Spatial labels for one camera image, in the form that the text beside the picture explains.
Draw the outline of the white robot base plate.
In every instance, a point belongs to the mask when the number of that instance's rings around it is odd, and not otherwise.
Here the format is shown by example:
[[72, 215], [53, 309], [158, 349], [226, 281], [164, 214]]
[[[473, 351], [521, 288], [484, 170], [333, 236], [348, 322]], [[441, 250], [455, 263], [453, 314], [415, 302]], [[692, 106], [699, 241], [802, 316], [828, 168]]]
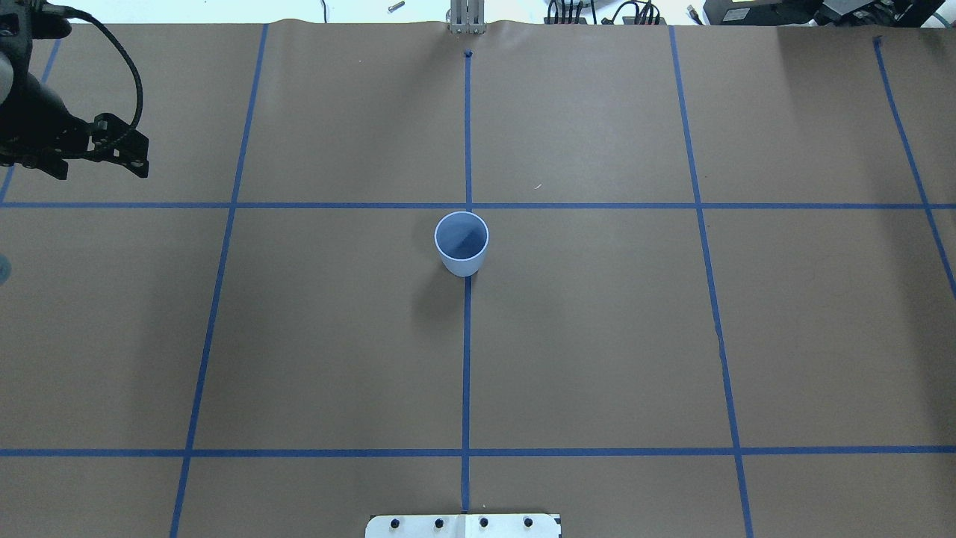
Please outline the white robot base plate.
[[547, 513], [460, 513], [379, 515], [365, 537], [561, 537], [559, 515]]

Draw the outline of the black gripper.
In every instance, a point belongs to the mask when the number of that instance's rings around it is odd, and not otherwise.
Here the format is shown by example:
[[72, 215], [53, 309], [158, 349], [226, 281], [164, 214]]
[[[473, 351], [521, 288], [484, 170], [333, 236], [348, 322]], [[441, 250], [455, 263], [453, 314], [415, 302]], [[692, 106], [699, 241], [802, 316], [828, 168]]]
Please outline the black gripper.
[[33, 75], [14, 83], [2, 103], [1, 127], [3, 167], [68, 168], [63, 156], [87, 151], [91, 140], [88, 123]]

